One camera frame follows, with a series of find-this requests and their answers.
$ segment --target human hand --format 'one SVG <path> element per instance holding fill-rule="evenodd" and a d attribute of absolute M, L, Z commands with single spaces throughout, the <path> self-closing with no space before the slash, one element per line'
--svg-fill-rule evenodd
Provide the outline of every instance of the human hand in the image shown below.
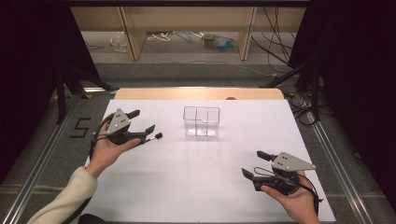
<path fill-rule="evenodd" d="M 101 131 L 103 132 L 107 129 L 108 123 L 102 126 Z M 90 163 L 85 170 L 98 177 L 107 167 L 116 162 L 117 158 L 125 151 L 137 146 L 140 139 L 132 139 L 122 145 L 116 145 L 112 143 L 107 137 L 98 135 L 97 142 L 92 154 Z"/>
<path fill-rule="evenodd" d="M 312 189 L 308 180 L 304 178 L 305 172 L 297 172 L 300 184 Z M 314 207 L 314 198 L 311 192 L 306 189 L 299 188 L 291 195 L 281 194 L 276 189 L 262 186 L 262 191 L 277 200 L 285 208 L 288 215 L 300 224 L 317 224 L 320 223 Z"/>

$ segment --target white tabletop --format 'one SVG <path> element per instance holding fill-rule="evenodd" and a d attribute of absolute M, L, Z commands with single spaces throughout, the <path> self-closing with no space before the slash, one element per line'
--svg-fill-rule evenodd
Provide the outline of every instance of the white tabletop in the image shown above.
<path fill-rule="evenodd" d="M 185 135 L 185 106 L 219 107 L 218 136 Z M 125 222 L 292 221 L 278 202 L 255 191 L 241 171 L 253 173 L 256 166 L 271 170 L 271 162 L 257 157 L 258 150 L 285 151 L 311 162 L 286 100 L 113 100 L 105 116 L 117 108 L 140 110 L 130 132 L 155 124 L 152 136 L 161 132 L 163 138 L 124 153 L 105 170 L 84 213 Z M 324 199 L 319 219 L 334 222 L 316 172 L 306 174 Z"/>

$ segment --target clear plastic box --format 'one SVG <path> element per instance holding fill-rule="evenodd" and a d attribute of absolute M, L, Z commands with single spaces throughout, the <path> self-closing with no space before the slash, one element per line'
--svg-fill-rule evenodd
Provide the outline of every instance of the clear plastic box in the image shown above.
<path fill-rule="evenodd" d="M 220 123 L 218 107 L 186 106 L 183 119 L 186 135 L 218 136 Z"/>

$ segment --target white sleeve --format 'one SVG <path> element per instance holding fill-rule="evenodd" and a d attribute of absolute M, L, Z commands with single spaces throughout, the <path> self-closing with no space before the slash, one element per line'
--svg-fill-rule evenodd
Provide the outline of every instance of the white sleeve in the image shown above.
<path fill-rule="evenodd" d="M 84 167 L 78 167 L 67 186 L 47 206 L 31 217 L 31 223 L 62 223 L 95 193 L 97 180 Z"/>

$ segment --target gray floor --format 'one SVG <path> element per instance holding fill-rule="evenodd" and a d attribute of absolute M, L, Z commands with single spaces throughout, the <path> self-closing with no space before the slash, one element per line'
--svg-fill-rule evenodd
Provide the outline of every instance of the gray floor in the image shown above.
<path fill-rule="evenodd" d="M 231 33 L 221 33 L 234 38 Z M 92 58 L 96 64 L 102 80 L 117 87 L 252 87 L 268 83 L 272 74 L 281 73 L 276 70 L 290 70 L 278 59 L 270 56 L 251 42 L 249 55 L 246 61 L 239 60 L 239 53 L 233 49 L 218 52 L 205 48 L 203 41 L 191 35 L 192 43 L 187 42 L 179 35 L 169 35 L 170 41 L 158 39 L 147 40 L 138 61 L 132 62 L 128 53 L 115 52 L 110 46 L 110 39 L 114 33 L 83 33 Z M 268 48 L 269 41 L 257 33 L 254 38 Z M 292 46 L 291 34 L 282 34 L 282 42 Z M 280 48 L 272 45 L 271 51 L 285 60 Z M 293 84 L 297 77 L 282 83 L 279 88 L 285 92 L 293 92 Z M 89 82 L 82 82 L 84 87 L 95 87 Z M 28 218 L 39 208 L 50 202 L 57 193 L 67 184 L 69 176 L 76 167 L 83 165 L 89 149 L 89 135 L 102 119 L 108 100 L 114 97 L 112 93 L 92 93 L 89 97 L 72 97 L 67 99 L 70 107 L 70 118 L 64 125 L 59 142 L 54 149 L 42 176 L 38 180 L 30 200 L 26 204 L 18 223 L 26 223 Z M 0 188 L 0 217 L 7 214 L 15 200 L 21 186 L 28 178 L 30 171 L 41 151 L 47 144 L 52 131 L 56 128 L 57 102 L 49 102 L 48 111 L 37 127 L 29 146 L 22 152 L 13 169 L 2 183 Z M 396 223 L 396 216 L 378 185 L 373 180 L 364 163 L 352 156 L 354 148 L 348 141 L 336 117 L 327 116 L 331 109 L 321 110 L 320 125 L 323 126 L 336 155 L 345 168 L 353 187 L 359 193 L 363 205 L 368 210 L 372 223 Z M 85 137 L 75 138 L 74 135 L 83 135 L 84 131 L 75 130 L 80 124 L 87 127 Z M 323 143 L 319 141 L 315 127 L 302 125 L 296 121 L 308 152 L 314 164 L 317 165 L 318 176 L 322 187 L 334 211 L 337 223 L 359 223 L 359 218 L 353 211 L 353 206 L 343 190 L 339 177 L 334 172 L 326 156 Z"/>

